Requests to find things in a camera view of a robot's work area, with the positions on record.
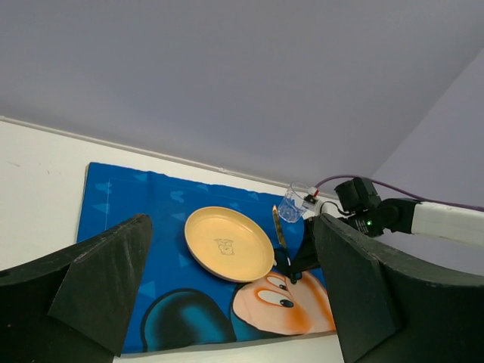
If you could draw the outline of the clear plastic cup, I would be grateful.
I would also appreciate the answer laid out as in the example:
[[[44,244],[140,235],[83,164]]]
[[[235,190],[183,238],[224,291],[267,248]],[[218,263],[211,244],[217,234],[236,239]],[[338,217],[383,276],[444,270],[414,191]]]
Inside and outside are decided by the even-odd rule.
[[[278,207],[279,217],[288,223],[295,223],[301,219],[310,209],[306,198],[311,191],[309,186],[301,182],[290,183]]]

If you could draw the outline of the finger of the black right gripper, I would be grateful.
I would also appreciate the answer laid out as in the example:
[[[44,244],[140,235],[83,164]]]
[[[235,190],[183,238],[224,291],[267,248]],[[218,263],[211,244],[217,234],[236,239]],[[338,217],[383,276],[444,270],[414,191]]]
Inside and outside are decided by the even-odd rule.
[[[314,225],[315,217],[304,220],[302,241],[290,264],[291,278],[301,278],[303,272],[321,268],[315,246]]]

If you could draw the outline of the yellow plate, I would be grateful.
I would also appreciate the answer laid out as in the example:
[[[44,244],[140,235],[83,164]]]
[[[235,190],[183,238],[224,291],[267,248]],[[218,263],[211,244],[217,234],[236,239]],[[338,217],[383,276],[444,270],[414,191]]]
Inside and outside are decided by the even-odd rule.
[[[184,235],[194,259],[221,279],[257,281],[273,268],[275,253],[268,235],[236,210],[200,208],[187,218]]]

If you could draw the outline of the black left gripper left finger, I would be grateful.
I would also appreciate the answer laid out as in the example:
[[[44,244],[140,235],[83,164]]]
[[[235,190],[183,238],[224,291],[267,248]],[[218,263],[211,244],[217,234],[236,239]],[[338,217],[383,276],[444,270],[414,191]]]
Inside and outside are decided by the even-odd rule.
[[[1,272],[3,362],[112,362],[123,349],[151,245],[138,214]]]

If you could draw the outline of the blue cartoon placemat cloth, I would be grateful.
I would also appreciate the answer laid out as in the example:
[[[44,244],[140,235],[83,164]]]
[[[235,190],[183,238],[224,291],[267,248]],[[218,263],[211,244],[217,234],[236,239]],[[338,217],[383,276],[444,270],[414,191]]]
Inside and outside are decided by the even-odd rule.
[[[334,331],[321,271],[305,271],[297,282],[285,272],[285,254],[295,253],[306,236],[303,222],[284,224],[287,244],[275,245],[274,268],[266,277],[248,284],[210,274],[186,245],[186,219],[207,206],[244,214],[276,241],[271,210],[280,202],[276,194],[90,163],[78,240],[139,213],[149,215],[153,224],[150,252],[123,351],[156,352]]]

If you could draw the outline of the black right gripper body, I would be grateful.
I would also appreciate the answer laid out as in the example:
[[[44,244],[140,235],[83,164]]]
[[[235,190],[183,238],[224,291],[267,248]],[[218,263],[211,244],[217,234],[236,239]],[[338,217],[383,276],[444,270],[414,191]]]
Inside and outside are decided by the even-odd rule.
[[[328,202],[342,215],[340,220],[368,237],[382,235],[382,223],[374,216],[382,200],[369,178],[352,177],[334,188],[339,203]]]

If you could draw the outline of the gold knife dark handle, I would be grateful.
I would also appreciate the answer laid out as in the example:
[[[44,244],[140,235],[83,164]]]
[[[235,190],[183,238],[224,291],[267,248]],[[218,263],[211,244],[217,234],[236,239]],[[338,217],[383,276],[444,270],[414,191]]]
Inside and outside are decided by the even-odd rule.
[[[292,262],[289,251],[287,249],[287,242],[284,237],[281,220],[278,214],[278,208],[275,205],[272,207],[271,214],[278,239],[278,248],[275,249],[276,265],[279,271],[281,271],[284,276],[289,278],[291,284],[296,284],[299,278],[297,274],[292,270]]]

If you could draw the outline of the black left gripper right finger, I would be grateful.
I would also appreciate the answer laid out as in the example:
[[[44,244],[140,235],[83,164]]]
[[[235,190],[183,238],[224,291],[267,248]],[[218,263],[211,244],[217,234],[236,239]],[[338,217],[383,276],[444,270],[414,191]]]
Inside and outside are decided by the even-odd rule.
[[[328,214],[315,249],[346,362],[481,362],[483,278],[434,265]]]

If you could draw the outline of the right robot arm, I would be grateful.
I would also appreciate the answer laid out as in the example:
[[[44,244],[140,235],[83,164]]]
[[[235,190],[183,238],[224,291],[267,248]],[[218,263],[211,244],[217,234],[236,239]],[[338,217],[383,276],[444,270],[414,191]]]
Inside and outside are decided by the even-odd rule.
[[[372,178],[335,175],[337,203],[310,196],[316,215],[336,209],[338,218],[366,237],[411,256],[457,271],[483,273],[483,208],[417,196],[385,185],[398,197],[383,199]]]

